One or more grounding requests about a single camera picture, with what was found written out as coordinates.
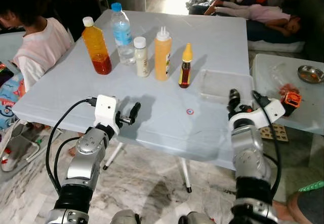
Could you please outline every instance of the yellow squeeze bottle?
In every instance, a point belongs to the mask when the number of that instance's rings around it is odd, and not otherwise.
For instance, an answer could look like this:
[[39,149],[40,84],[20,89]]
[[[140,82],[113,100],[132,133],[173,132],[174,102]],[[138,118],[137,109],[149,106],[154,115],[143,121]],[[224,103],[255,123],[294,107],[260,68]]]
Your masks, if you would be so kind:
[[170,52],[172,39],[166,27],[161,27],[157,33],[155,42],[155,78],[165,81],[169,77]]

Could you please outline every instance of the sleeping person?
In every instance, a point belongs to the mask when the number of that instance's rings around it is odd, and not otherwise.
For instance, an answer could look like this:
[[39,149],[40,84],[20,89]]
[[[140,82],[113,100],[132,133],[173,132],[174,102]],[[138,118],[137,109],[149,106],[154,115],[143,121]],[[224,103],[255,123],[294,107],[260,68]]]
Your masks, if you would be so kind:
[[301,28],[299,17],[283,13],[279,7],[266,7],[260,4],[240,6],[231,2],[214,0],[204,15],[216,12],[264,23],[268,28],[277,30],[286,37],[296,34]]

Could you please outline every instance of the small bowl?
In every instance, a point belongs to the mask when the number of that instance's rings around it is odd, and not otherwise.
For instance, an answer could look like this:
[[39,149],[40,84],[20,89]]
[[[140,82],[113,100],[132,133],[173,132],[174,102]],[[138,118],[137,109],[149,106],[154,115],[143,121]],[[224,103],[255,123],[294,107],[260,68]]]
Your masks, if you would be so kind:
[[297,69],[300,79],[307,83],[320,83],[324,81],[324,72],[314,66],[300,66]]

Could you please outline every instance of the black cable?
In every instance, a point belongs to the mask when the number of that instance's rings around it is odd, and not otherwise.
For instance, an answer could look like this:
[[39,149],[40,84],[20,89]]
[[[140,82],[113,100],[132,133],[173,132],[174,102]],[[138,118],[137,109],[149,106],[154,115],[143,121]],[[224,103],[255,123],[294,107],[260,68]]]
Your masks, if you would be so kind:
[[84,100],[81,100],[75,104],[73,104],[66,112],[65,114],[63,114],[63,116],[59,119],[59,121],[57,121],[57,123],[55,124],[55,126],[53,127],[52,129],[52,132],[51,132],[51,135],[50,135],[50,138],[49,138],[49,143],[47,144],[47,150],[46,150],[46,159],[45,159],[45,164],[46,164],[46,171],[47,171],[47,174],[49,175],[50,177],[50,180],[52,181],[52,184],[54,185],[54,188],[56,190],[56,192],[59,194],[60,193],[60,190],[61,190],[61,186],[58,182],[56,182],[55,178],[53,177],[53,174],[52,174],[52,171],[51,171],[51,168],[50,168],[50,149],[51,149],[51,144],[52,144],[52,139],[53,139],[53,136],[54,136],[54,133],[57,129],[57,127],[59,126],[59,124],[62,122],[62,120],[67,116],[67,114],[74,108],[76,107],[77,105],[81,104],[81,103],[88,103],[89,102],[89,99],[84,99]]
[[65,144],[69,143],[70,141],[75,141],[75,140],[78,140],[80,137],[73,137],[73,138],[70,138],[70,139],[67,139],[66,141],[64,141],[59,149],[57,150],[56,152],[56,155],[55,155],[55,161],[54,161],[54,178],[55,178],[55,181],[60,185],[60,181],[59,181],[59,178],[57,176],[57,163],[58,163],[58,160],[59,160],[59,156],[60,156],[60,152],[62,150],[62,148],[65,146]]
[[256,102],[260,105],[265,117],[267,118],[270,130],[271,130],[271,133],[272,133],[272,137],[273,137],[273,140],[274,140],[274,148],[275,148],[275,153],[276,153],[276,156],[277,156],[277,176],[276,176],[275,182],[274,182],[274,184],[273,184],[273,186],[271,188],[271,195],[272,195],[272,198],[273,198],[275,193],[277,192],[279,182],[280,182],[280,178],[281,178],[281,155],[280,155],[280,151],[279,151],[279,143],[277,141],[277,136],[275,134],[275,131],[274,131],[272,123],[271,123],[271,121],[269,119],[269,116],[268,116],[267,112],[265,111],[263,104],[260,103],[261,95],[257,91],[253,91],[252,95],[253,95],[253,98],[256,100]]
[[263,156],[270,159],[278,167],[278,162],[273,157],[271,157],[271,156],[269,156],[268,154],[265,154],[265,153],[263,153]]

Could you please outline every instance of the white cap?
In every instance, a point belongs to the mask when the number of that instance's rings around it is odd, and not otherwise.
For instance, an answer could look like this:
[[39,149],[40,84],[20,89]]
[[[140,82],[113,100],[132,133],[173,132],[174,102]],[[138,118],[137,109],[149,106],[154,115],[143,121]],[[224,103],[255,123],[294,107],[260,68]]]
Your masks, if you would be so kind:
[[170,33],[166,31],[166,27],[162,26],[161,30],[157,32],[156,39],[159,41],[166,41],[170,39]]
[[94,24],[92,17],[85,17],[82,19],[82,21],[85,27],[92,27]]
[[136,37],[134,39],[134,47],[137,49],[142,49],[146,47],[146,39],[144,37]]

